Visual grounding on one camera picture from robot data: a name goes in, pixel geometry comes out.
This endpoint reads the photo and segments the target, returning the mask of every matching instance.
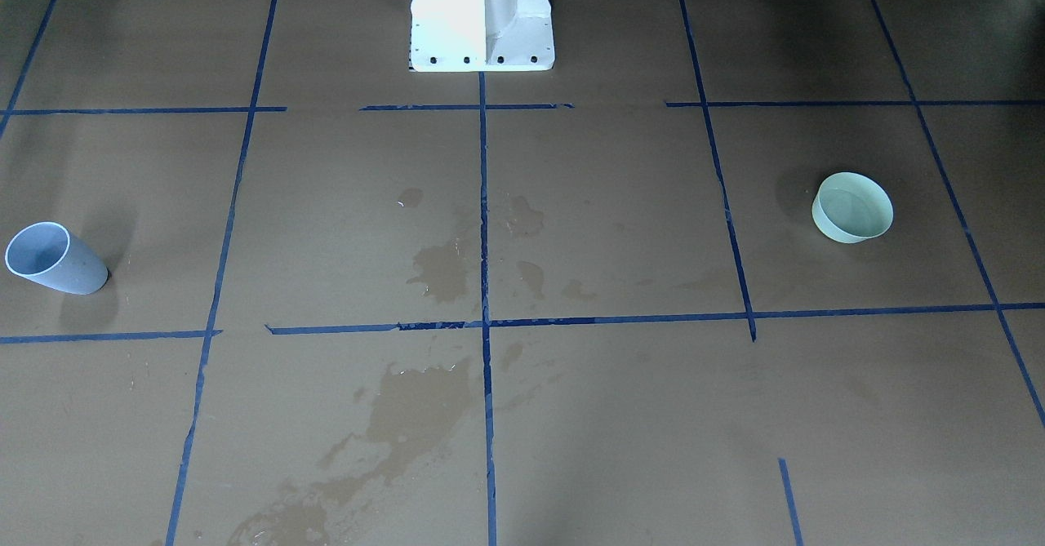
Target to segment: brown floor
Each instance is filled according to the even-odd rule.
[[[683,2],[2,0],[0,543],[1045,543],[1045,0]]]

